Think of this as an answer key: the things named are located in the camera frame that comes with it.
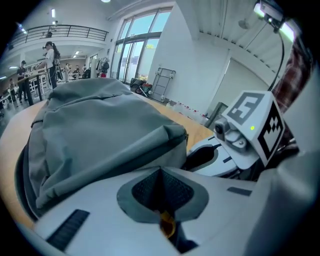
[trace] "balcony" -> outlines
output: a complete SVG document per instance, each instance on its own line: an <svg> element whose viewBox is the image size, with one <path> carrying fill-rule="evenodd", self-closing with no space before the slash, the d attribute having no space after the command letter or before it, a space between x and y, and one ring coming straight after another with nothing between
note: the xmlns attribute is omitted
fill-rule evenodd
<svg viewBox="0 0 320 256"><path fill-rule="evenodd" d="M18 31L12 37L9 46L17 47L28 42L32 42L39 39L51 38L86 38L97 41L105 41L109 32L78 25L45 25L30 28L24 34L22 31Z"/></svg>

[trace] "long dark hair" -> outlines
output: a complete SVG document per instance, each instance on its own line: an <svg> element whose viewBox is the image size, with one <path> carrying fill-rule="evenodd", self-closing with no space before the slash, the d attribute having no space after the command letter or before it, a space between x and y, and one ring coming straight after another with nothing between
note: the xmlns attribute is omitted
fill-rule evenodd
<svg viewBox="0 0 320 256"><path fill-rule="evenodd" d="M52 49L54 51L54 58L55 59L59 59L60 58L60 52L58 51L56 45L51 41L46 42L45 46L48 46L48 45L52 46Z"/></svg>

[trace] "gray backpack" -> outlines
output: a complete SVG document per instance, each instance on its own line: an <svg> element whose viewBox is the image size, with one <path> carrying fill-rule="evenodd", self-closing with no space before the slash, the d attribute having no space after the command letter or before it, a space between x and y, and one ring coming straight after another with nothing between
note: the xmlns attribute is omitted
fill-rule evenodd
<svg viewBox="0 0 320 256"><path fill-rule="evenodd" d="M187 133L112 78L58 86L32 123L15 173L36 220L84 186L137 169L186 161Z"/></svg>

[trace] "black pants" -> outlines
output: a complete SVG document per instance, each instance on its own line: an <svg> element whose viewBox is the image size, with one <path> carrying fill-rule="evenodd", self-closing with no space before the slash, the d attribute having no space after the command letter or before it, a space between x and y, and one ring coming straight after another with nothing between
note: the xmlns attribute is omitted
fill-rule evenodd
<svg viewBox="0 0 320 256"><path fill-rule="evenodd" d="M49 84L52 86L52 89L57 87L56 81L56 67L52 66L48 68L48 77L49 77Z"/></svg>
<svg viewBox="0 0 320 256"><path fill-rule="evenodd" d="M11 90L10 91L10 95L11 95L12 101L15 102L16 101L16 92L15 92L15 90Z"/></svg>
<svg viewBox="0 0 320 256"><path fill-rule="evenodd" d="M25 100L27 100L27 93L26 93L26 82L20 82L19 83L19 101L22 100L22 92L23 92L23 97Z"/></svg>

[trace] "white shirt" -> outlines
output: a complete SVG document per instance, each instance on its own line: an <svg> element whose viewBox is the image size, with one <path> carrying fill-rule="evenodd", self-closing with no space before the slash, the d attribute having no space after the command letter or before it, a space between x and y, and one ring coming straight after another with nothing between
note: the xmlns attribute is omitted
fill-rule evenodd
<svg viewBox="0 0 320 256"><path fill-rule="evenodd" d="M46 53L46 56L45 56L45 62L46 62L47 69L54 66L53 65L54 59L55 59L55 51L54 51L54 49L51 48L50 50L48 50L48 52Z"/></svg>

